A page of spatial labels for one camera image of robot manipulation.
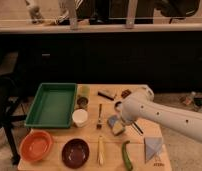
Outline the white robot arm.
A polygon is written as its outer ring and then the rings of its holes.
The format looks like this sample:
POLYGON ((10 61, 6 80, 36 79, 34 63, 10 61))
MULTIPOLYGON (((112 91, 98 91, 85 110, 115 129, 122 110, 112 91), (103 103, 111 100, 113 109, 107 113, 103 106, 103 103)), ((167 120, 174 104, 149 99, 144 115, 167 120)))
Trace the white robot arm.
POLYGON ((139 118, 150 120, 202 143, 202 113, 155 103, 149 87, 137 88, 124 98, 118 118, 124 126, 139 118))

